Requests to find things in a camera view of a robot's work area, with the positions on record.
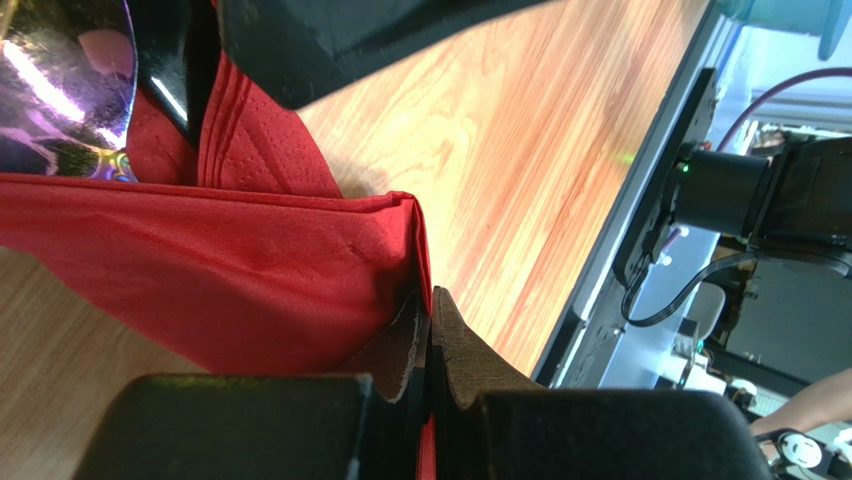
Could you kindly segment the purple iridescent spoon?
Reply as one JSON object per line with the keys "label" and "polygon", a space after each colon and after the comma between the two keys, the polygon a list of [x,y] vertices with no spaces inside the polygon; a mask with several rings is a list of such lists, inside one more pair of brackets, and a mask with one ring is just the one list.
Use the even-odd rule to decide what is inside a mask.
{"label": "purple iridescent spoon", "polygon": [[2,172],[135,181],[137,64],[124,1],[2,2]]}

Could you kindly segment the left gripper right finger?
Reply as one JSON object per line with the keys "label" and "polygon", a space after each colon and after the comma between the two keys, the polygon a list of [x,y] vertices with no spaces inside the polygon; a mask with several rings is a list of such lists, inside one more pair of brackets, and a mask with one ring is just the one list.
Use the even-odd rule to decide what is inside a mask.
{"label": "left gripper right finger", "polygon": [[490,479],[491,394],[541,392],[543,386],[518,371],[465,322],[451,293],[433,291],[431,371],[438,479]]}

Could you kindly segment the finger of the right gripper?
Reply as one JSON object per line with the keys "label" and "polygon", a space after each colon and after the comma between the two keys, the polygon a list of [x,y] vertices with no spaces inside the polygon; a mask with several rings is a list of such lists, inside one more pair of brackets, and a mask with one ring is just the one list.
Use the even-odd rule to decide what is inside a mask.
{"label": "finger of the right gripper", "polygon": [[534,0],[241,0],[218,4],[227,57],[276,103],[301,109]]}

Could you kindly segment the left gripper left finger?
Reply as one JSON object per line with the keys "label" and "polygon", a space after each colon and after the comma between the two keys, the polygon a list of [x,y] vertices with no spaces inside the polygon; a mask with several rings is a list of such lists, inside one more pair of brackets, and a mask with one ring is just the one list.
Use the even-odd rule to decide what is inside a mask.
{"label": "left gripper left finger", "polygon": [[365,383],[353,479],[414,479],[426,419],[431,320],[409,295],[394,320],[339,371]]}

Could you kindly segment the red paper napkin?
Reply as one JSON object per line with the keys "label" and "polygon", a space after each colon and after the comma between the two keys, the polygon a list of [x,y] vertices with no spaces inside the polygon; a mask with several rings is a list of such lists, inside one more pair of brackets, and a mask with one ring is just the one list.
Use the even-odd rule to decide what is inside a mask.
{"label": "red paper napkin", "polygon": [[345,198],[294,112],[222,59],[190,149],[141,98],[136,183],[5,174],[1,242],[201,375],[116,398],[83,479],[353,479],[365,383],[339,369],[430,272],[417,199]]}

